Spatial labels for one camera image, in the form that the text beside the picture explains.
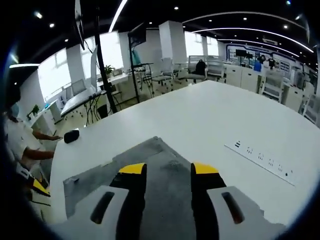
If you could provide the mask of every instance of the power outlet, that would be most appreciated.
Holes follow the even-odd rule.
[[[251,144],[244,143],[240,140],[234,141],[230,144],[225,144],[224,146],[295,186],[294,171],[292,168],[285,165],[280,160],[268,156],[265,151],[262,151],[261,149],[253,149]]]

